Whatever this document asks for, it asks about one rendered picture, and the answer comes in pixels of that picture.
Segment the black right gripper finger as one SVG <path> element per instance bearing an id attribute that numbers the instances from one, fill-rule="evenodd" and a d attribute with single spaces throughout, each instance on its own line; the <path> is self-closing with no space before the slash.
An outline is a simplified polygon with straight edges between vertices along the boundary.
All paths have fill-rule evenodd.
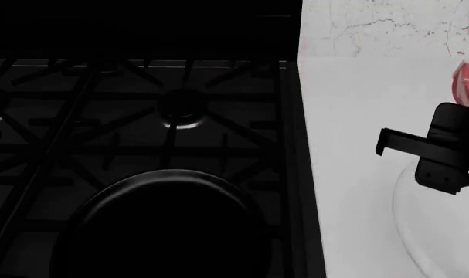
<path id="1" fill-rule="evenodd" d="M 469 107 L 441 103 L 434 111 L 428 138 L 469 138 Z"/>
<path id="2" fill-rule="evenodd" d="M 432 145 L 426 138 L 406 134 L 402 131 L 395 131 L 388 128 L 381 129 L 376 143 L 375 153 L 382 156 L 386 148 L 407 154 L 414 154 L 418 157 L 424 155 Z"/>

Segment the black frying pan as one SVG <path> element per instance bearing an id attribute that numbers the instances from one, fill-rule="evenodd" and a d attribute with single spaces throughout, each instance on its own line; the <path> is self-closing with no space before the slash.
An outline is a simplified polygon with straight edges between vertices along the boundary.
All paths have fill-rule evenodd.
<path id="1" fill-rule="evenodd" d="M 295 278 L 281 187 L 167 169 L 73 196 L 49 278 Z"/>

